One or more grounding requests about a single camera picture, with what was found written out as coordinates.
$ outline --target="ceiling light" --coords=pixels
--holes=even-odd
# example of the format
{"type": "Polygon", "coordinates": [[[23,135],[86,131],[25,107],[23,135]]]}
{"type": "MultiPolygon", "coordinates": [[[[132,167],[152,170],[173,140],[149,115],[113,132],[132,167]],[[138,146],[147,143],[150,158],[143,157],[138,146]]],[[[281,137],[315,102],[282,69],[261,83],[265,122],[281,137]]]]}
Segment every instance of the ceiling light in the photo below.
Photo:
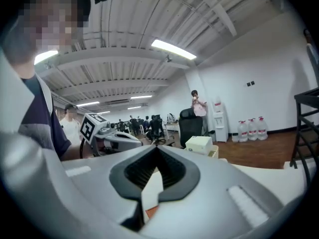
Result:
{"type": "Polygon", "coordinates": [[[130,109],[136,109],[136,108],[141,108],[141,106],[130,107],[130,108],[128,108],[128,110],[130,110],[130,109]]]}
{"type": "Polygon", "coordinates": [[[163,41],[160,41],[160,40],[155,40],[153,43],[152,43],[152,47],[156,47],[156,48],[160,48],[160,49],[163,49],[163,50],[167,50],[167,51],[170,51],[172,53],[175,53],[177,55],[180,55],[182,57],[185,57],[185,58],[188,58],[190,60],[196,58],[195,55],[187,52],[186,50],[183,50],[181,48],[178,48],[174,45],[171,45],[167,42],[163,42],[163,41]]]}
{"type": "Polygon", "coordinates": [[[91,103],[85,103],[85,104],[77,105],[77,107],[96,105],[96,104],[99,104],[99,103],[100,103],[100,102],[98,102],[98,101],[96,101],[96,102],[91,102],[91,103]]]}
{"type": "Polygon", "coordinates": [[[37,55],[35,57],[35,60],[34,60],[34,64],[36,65],[37,63],[43,61],[44,59],[47,59],[49,57],[52,57],[54,55],[58,54],[58,51],[57,50],[50,50],[50,51],[47,51],[47,52],[44,52],[44,53],[41,53],[39,55],[37,55]]]}
{"type": "Polygon", "coordinates": [[[101,115],[101,114],[107,114],[109,113],[110,111],[107,111],[107,112],[102,112],[102,113],[97,113],[98,115],[101,115]]]}
{"type": "Polygon", "coordinates": [[[138,98],[151,98],[152,96],[139,96],[139,97],[131,97],[131,99],[138,99],[138,98]]]}

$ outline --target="person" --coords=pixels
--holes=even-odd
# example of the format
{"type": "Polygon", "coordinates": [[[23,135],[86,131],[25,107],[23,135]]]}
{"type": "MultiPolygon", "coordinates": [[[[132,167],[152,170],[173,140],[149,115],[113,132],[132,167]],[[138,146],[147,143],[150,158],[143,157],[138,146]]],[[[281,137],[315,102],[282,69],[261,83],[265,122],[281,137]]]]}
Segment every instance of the person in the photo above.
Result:
{"type": "Polygon", "coordinates": [[[132,115],[130,115],[130,118],[130,122],[132,123],[132,130],[134,132],[134,135],[137,136],[139,134],[139,123],[135,118],[132,117],[132,115]]]}
{"type": "Polygon", "coordinates": [[[143,121],[143,129],[144,131],[148,128],[149,126],[149,116],[145,117],[145,121],[143,121]]]}
{"type": "Polygon", "coordinates": [[[124,130],[125,130],[125,125],[124,125],[123,121],[121,121],[121,119],[119,119],[119,130],[121,132],[124,132],[124,130]]]}
{"type": "Polygon", "coordinates": [[[68,138],[73,146],[80,146],[81,124],[74,117],[77,114],[77,108],[74,105],[67,105],[64,109],[64,118],[60,120],[66,138],[68,138]]]}
{"type": "Polygon", "coordinates": [[[194,109],[195,115],[203,119],[203,128],[202,128],[201,134],[203,136],[208,136],[208,124],[207,124],[207,116],[206,116],[207,102],[200,100],[198,98],[197,90],[193,90],[191,92],[191,95],[193,96],[191,101],[191,107],[194,109]]]}
{"type": "MultiPolygon", "coordinates": [[[[90,0],[29,0],[1,43],[0,53],[7,61],[1,70],[15,74],[15,82],[19,77],[27,87],[25,94],[32,97],[28,108],[23,108],[27,111],[18,132],[31,137],[42,148],[54,150],[60,160],[78,159],[79,146],[71,144],[56,113],[49,112],[48,102],[53,100],[44,96],[47,86],[35,74],[34,60],[39,53],[70,45],[88,19],[90,7],[90,0]]],[[[88,156],[91,149],[85,145],[83,157],[88,156]]]]}
{"type": "Polygon", "coordinates": [[[307,53],[310,58],[311,64],[314,68],[314,73],[315,77],[317,80],[317,84],[319,85],[319,68],[318,68],[318,63],[319,63],[319,53],[317,46],[309,32],[308,29],[304,29],[304,36],[307,41],[307,53]]]}
{"type": "Polygon", "coordinates": [[[154,123],[154,120],[155,120],[155,115],[152,115],[151,116],[152,120],[150,121],[147,129],[146,129],[146,133],[145,133],[145,136],[147,139],[149,139],[150,141],[153,141],[153,135],[152,135],[152,130],[150,129],[150,127],[152,128],[153,127],[153,123],[154,123]]]}

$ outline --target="black chair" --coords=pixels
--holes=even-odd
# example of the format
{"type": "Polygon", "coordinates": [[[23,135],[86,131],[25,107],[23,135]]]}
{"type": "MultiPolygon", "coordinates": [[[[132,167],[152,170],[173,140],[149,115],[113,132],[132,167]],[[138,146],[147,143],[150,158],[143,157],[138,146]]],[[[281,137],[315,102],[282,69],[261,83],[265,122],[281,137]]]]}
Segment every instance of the black chair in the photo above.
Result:
{"type": "Polygon", "coordinates": [[[152,122],[152,136],[154,137],[154,141],[152,142],[157,143],[166,143],[166,140],[164,138],[164,130],[162,126],[162,119],[155,119],[152,122]]]}
{"type": "Polygon", "coordinates": [[[197,117],[192,108],[180,112],[178,124],[180,130],[180,145],[183,148],[186,148],[185,144],[192,136],[201,136],[203,119],[197,117]]]}

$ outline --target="dark blue shirt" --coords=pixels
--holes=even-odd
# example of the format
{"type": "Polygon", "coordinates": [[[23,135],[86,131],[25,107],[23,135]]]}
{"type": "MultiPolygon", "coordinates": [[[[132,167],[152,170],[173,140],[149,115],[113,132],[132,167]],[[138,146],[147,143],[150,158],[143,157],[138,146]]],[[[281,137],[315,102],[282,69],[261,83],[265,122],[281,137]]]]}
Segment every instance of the dark blue shirt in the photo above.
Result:
{"type": "Polygon", "coordinates": [[[143,121],[143,128],[144,130],[149,127],[149,122],[147,120],[143,121]]]}
{"type": "Polygon", "coordinates": [[[31,137],[42,148],[55,150],[61,157],[71,142],[66,138],[55,112],[50,115],[36,75],[22,81],[34,94],[34,99],[22,120],[19,133],[31,137]]]}

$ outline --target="white box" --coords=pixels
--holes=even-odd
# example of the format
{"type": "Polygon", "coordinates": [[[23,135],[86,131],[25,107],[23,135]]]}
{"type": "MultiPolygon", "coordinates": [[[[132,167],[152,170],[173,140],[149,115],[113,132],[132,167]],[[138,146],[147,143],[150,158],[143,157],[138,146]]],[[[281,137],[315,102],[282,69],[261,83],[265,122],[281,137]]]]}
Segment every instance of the white box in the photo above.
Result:
{"type": "Polygon", "coordinates": [[[212,149],[213,141],[209,136],[192,136],[186,142],[186,149],[203,155],[209,154],[212,149]]]}

